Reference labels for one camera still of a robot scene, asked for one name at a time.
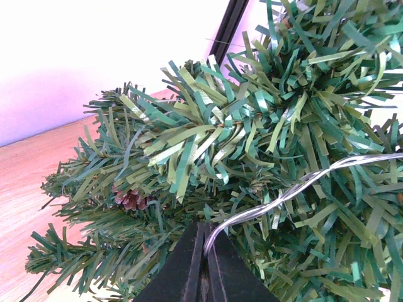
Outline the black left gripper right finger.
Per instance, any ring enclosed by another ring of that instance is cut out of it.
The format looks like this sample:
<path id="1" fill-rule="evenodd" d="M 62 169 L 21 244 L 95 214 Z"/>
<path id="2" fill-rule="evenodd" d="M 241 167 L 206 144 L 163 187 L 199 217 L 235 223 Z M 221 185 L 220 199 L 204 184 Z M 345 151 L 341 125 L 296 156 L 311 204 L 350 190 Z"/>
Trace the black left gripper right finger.
<path id="1" fill-rule="evenodd" d="M 278 301 L 247 267 L 225 232 L 203 258 L 204 301 Z"/>

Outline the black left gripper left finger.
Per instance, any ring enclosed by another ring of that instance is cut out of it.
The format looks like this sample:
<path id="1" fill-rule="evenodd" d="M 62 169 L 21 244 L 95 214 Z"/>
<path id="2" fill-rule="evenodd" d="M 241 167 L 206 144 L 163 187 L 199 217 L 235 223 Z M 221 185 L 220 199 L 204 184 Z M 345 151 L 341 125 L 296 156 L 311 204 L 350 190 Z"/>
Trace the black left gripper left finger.
<path id="1" fill-rule="evenodd" d="M 162 269 L 134 301 L 199 301 L 205 226 L 192 223 L 169 254 Z"/>

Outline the small green christmas tree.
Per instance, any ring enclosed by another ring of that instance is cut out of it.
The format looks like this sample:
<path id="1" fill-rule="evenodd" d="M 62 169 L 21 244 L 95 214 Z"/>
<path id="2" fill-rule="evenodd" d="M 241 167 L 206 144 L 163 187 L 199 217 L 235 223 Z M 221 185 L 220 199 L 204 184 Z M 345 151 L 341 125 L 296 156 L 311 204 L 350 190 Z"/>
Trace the small green christmas tree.
<path id="1" fill-rule="evenodd" d="M 170 99 L 137 86 L 88 104 L 86 135 L 42 189 L 85 224 L 69 243 L 33 233 L 25 270 L 80 293 L 136 297 L 193 222 L 225 223 L 251 272 L 280 301 L 402 300 L 402 123 L 372 125 L 402 90 L 401 1 L 283 1 L 260 40 L 165 70 Z M 150 197 L 115 203 L 112 187 Z"/>

